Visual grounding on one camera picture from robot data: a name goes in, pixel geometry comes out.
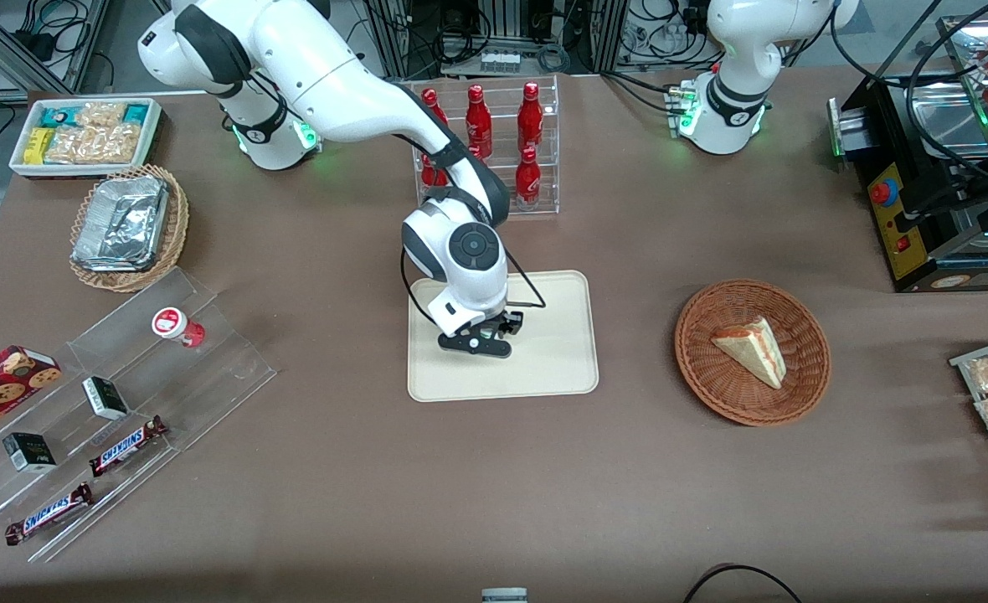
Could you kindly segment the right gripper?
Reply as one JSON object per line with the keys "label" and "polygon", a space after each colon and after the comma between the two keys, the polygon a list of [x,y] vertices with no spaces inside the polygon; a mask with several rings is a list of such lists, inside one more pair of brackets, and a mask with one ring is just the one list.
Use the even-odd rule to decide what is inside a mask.
{"label": "right gripper", "polygon": [[497,340],[497,324],[487,322],[499,317],[499,336],[516,335],[523,327],[523,312],[504,312],[508,298],[508,286],[479,301],[460,297],[451,287],[445,287],[433,301],[426,305],[429,314],[441,333],[455,336],[463,331],[466,346],[484,346],[486,341]]}

